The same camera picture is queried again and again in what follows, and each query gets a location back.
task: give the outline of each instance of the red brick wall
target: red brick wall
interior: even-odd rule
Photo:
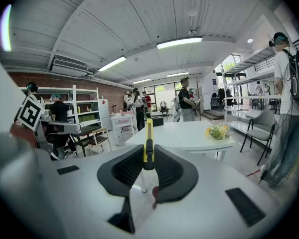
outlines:
[[[127,89],[122,89],[115,86],[110,86],[106,84],[72,79],[66,77],[59,77],[48,74],[31,74],[31,73],[9,73],[14,82],[18,87],[26,87],[26,85],[34,81],[37,86],[40,87],[55,87],[55,88],[72,88],[72,85],[75,85],[77,89],[90,89],[95,90],[99,88],[99,98],[102,96],[104,99],[108,100],[109,112],[112,113],[113,109],[111,106],[117,105],[115,107],[115,112],[123,110],[123,96],[126,95]],[[50,95],[42,95],[44,99],[49,99]],[[61,95],[61,98],[67,100],[66,95]],[[77,100],[88,100],[89,95],[77,95]]]

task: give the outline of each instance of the flower bouquet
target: flower bouquet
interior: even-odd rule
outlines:
[[[229,127],[226,125],[213,125],[212,127],[208,127],[205,133],[206,136],[211,136],[216,140],[222,140],[225,138],[229,138]]]

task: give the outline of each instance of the fluorescent light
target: fluorescent light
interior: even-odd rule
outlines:
[[[186,38],[179,38],[174,39],[166,42],[159,42],[157,44],[158,49],[163,49],[166,47],[181,45],[181,44],[187,44],[187,43],[195,43],[195,42],[201,42],[203,40],[202,36],[194,36],[194,37],[186,37]]]
[[[148,82],[150,81],[150,79],[145,79],[145,80],[141,80],[141,81],[138,81],[138,82],[133,82],[133,84],[137,84],[137,83],[141,83],[141,82]]]
[[[185,75],[185,74],[188,74],[188,72],[179,73],[179,74],[169,74],[169,75],[167,75],[167,77],[173,77],[173,76],[179,76],[179,75]]]
[[[107,64],[107,65],[101,67],[98,71],[103,72],[103,71],[105,71],[106,69],[109,69],[110,67],[115,66],[115,65],[117,65],[118,63],[121,63],[122,61],[125,61],[125,60],[126,60],[126,57],[125,57],[125,56],[119,57],[118,59],[112,61],[111,63],[109,63],[109,64]]]
[[[1,46],[4,51],[11,51],[10,36],[9,36],[10,10],[11,10],[11,5],[8,4],[8,6],[3,11],[1,17],[1,23],[0,23]]]

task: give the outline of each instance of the yellow tool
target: yellow tool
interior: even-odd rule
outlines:
[[[144,169],[154,169],[154,137],[153,137],[153,120],[147,119],[146,122],[146,143],[144,145]]]

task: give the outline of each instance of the ceiling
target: ceiling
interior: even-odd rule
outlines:
[[[11,8],[12,52],[0,50],[14,71],[49,72],[53,59],[84,64],[97,78],[130,85],[166,74],[210,72],[235,51],[258,3],[277,0],[16,0]],[[190,17],[188,11],[197,14]],[[197,44],[158,50],[156,43],[202,35]],[[104,72],[97,69],[125,55]]]

